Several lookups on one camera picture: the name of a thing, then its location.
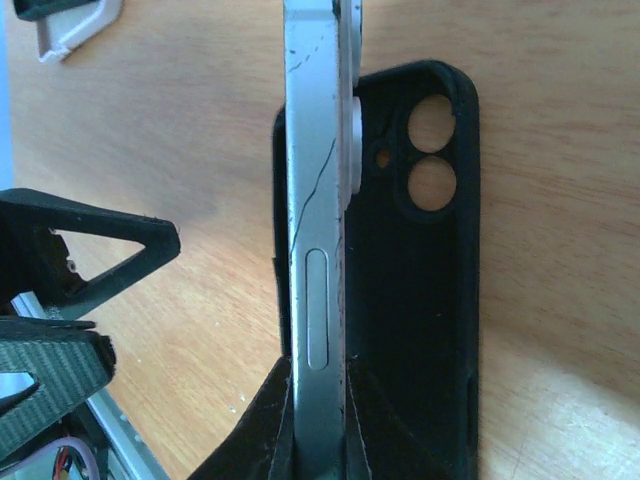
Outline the aluminium front rail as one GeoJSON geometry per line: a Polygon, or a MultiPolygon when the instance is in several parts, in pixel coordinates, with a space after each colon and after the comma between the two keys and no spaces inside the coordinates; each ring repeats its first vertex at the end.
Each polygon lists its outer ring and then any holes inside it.
{"type": "Polygon", "coordinates": [[[169,480],[166,471],[107,389],[90,397],[86,405],[108,440],[108,479],[169,480]]]}

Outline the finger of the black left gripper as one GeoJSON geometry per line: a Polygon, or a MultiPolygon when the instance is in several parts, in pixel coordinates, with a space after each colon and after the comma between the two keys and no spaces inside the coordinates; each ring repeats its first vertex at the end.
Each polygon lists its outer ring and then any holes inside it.
{"type": "Polygon", "coordinates": [[[175,259],[167,220],[100,208],[27,188],[1,192],[1,303],[32,293],[57,318],[76,320],[175,259]],[[130,244],[119,262],[83,275],[70,241],[130,244]]]}
{"type": "Polygon", "coordinates": [[[1,407],[1,453],[11,455],[104,388],[115,375],[111,339],[91,321],[1,319],[1,371],[34,385],[1,407]]]}

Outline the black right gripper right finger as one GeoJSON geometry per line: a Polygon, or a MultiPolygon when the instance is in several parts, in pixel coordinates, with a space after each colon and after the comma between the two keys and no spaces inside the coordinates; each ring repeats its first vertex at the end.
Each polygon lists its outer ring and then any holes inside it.
{"type": "Polygon", "coordinates": [[[348,479],[471,479],[456,474],[422,446],[401,421],[379,382],[358,358],[347,361],[348,479]]]}

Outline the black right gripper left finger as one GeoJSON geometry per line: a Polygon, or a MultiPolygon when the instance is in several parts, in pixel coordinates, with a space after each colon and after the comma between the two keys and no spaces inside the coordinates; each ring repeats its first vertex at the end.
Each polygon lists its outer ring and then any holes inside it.
{"type": "Polygon", "coordinates": [[[191,480],[294,479],[291,360],[279,358],[227,438],[191,480]]]}

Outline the white phone case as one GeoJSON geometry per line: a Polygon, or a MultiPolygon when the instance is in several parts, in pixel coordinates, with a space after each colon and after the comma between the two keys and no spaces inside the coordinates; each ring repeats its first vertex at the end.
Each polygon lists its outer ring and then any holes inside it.
{"type": "Polygon", "coordinates": [[[36,29],[38,59],[41,63],[65,60],[120,16],[122,0],[14,0],[19,20],[36,29]]]}

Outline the dark smartphone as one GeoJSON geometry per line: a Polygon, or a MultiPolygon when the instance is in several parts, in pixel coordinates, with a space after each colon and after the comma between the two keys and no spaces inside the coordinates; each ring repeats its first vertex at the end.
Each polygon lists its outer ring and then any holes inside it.
{"type": "Polygon", "coordinates": [[[362,178],[358,1],[284,7],[295,473],[346,476],[345,214],[362,178]]]}

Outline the black silicone phone case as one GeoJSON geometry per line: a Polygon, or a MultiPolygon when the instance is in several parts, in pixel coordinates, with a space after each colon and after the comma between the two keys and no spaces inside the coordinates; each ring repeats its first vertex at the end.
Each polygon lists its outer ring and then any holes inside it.
{"type": "Polygon", "coordinates": [[[364,76],[363,184],[346,211],[347,361],[420,444],[478,467],[480,135],[472,81],[424,60],[364,76]]]}

